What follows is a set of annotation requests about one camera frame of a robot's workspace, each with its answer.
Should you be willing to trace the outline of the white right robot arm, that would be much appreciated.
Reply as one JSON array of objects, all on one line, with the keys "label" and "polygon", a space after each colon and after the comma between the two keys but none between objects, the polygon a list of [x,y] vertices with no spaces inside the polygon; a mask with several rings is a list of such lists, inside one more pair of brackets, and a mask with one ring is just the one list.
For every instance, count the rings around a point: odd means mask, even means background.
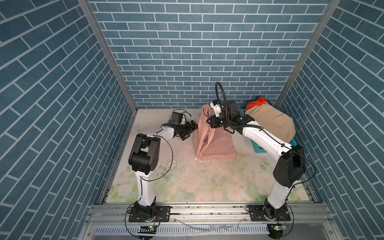
[{"label": "white right robot arm", "polygon": [[276,161],[273,171],[275,183],[265,205],[270,209],[281,209],[286,204],[294,186],[306,172],[304,149],[299,145],[292,146],[280,140],[248,115],[226,117],[224,113],[220,113],[219,116],[209,117],[207,123],[213,129],[230,128],[232,134],[240,133],[259,144],[274,158]]}]

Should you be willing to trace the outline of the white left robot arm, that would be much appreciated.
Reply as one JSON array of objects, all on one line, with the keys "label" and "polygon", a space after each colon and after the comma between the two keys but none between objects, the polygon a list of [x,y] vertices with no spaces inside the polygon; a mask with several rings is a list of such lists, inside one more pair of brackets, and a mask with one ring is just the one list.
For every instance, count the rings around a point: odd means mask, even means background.
[{"label": "white left robot arm", "polygon": [[153,182],[160,178],[151,179],[152,172],[158,165],[161,141],[180,137],[183,141],[198,129],[194,121],[184,124],[164,124],[151,134],[137,134],[130,156],[129,165],[135,172],[138,182],[139,196],[137,203],[140,207],[151,207],[156,203]]}]

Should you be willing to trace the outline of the pink shorts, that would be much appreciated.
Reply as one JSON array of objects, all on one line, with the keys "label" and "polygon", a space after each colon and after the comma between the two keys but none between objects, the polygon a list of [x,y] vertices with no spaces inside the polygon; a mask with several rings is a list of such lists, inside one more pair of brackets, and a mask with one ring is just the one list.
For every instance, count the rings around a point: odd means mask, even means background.
[{"label": "pink shorts", "polygon": [[198,129],[194,131],[194,148],[200,160],[233,160],[236,152],[232,136],[224,128],[213,129],[207,123],[211,107],[204,105],[197,116]]}]

